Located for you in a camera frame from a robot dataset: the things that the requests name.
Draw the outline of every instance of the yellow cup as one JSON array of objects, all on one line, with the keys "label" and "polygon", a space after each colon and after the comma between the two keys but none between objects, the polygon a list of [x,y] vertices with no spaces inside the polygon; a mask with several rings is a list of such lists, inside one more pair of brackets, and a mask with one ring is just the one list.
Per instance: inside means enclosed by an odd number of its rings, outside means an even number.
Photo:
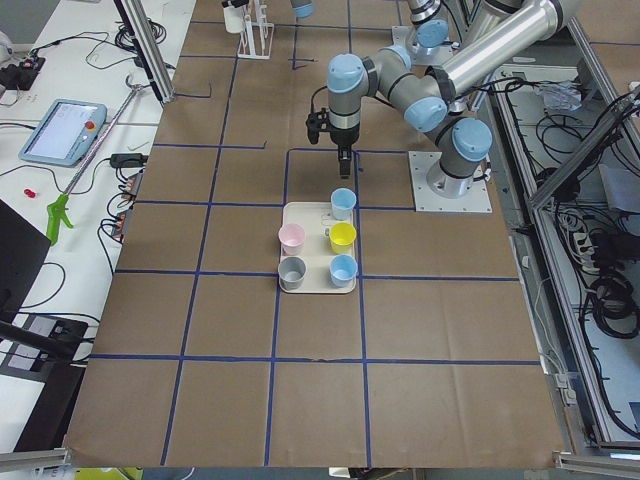
[{"label": "yellow cup", "polygon": [[329,240],[331,240],[331,250],[338,255],[350,253],[351,245],[356,240],[356,229],[350,223],[336,223],[329,230]]}]

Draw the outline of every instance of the light blue joint cap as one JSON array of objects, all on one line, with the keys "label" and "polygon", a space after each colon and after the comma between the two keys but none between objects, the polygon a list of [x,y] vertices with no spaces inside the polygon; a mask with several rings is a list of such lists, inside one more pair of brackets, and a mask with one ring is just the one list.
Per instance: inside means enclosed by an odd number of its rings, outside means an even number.
[{"label": "light blue joint cap", "polygon": [[306,5],[302,5],[301,7],[295,7],[293,11],[298,18],[307,18],[313,15],[315,8],[313,6],[313,2],[309,2]]},{"label": "light blue joint cap", "polygon": [[449,36],[449,25],[441,19],[429,20],[418,28],[418,43],[424,48],[442,45]]},{"label": "light blue joint cap", "polygon": [[421,98],[404,112],[404,119],[420,132],[430,132],[447,115],[447,104],[438,97]]},{"label": "light blue joint cap", "polygon": [[452,138],[458,153],[470,162],[483,160],[493,143],[489,127],[475,118],[464,118],[456,123]]},{"label": "light blue joint cap", "polygon": [[392,52],[397,53],[404,62],[404,66],[407,67],[407,70],[411,68],[411,57],[409,56],[409,52],[407,52],[407,49],[403,46],[389,45],[388,47],[384,47],[382,50],[391,50]]},{"label": "light blue joint cap", "polygon": [[333,93],[347,93],[358,87],[364,77],[364,65],[357,55],[337,55],[329,62],[327,87]]}]

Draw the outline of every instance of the pink cup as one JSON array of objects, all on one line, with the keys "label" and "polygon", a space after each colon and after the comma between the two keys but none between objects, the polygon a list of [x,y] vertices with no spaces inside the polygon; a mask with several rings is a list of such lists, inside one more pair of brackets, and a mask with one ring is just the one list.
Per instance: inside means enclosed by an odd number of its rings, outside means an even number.
[{"label": "pink cup", "polygon": [[287,223],[278,231],[278,239],[284,253],[287,255],[299,255],[304,246],[305,233],[297,223]]}]

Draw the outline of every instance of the table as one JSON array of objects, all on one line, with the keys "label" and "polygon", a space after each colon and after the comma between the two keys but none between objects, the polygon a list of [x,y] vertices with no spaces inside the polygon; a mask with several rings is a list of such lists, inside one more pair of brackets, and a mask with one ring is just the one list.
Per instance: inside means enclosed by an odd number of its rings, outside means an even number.
[{"label": "table", "polygon": [[[433,146],[370,99],[351,179],[306,139],[329,60],[388,45],[396,4],[318,0],[296,26],[284,3],[268,62],[237,59],[221,13],[196,5],[175,82],[213,95],[165,108],[72,461],[550,466],[564,445],[493,185],[492,214],[415,213],[406,150]],[[359,198],[356,290],[281,293],[283,206],[337,187]]]}]

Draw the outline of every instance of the tray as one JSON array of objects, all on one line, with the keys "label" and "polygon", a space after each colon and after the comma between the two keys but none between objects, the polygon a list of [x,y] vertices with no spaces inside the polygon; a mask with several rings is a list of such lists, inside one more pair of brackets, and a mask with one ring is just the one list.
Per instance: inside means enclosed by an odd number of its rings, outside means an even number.
[{"label": "tray", "polygon": [[[353,213],[348,220],[341,220],[353,225]],[[282,224],[297,223],[306,233],[306,240],[302,253],[297,255],[307,265],[307,273],[300,288],[288,290],[280,285],[287,293],[329,293],[344,294],[356,288],[356,279],[346,287],[336,287],[331,282],[329,264],[336,254],[331,250],[329,242],[329,229],[338,220],[331,215],[330,202],[291,202],[284,206],[282,211]],[[355,258],[354,247],[351,247],[349,255]],[[280,260],[287,255],[280,251]]]}]

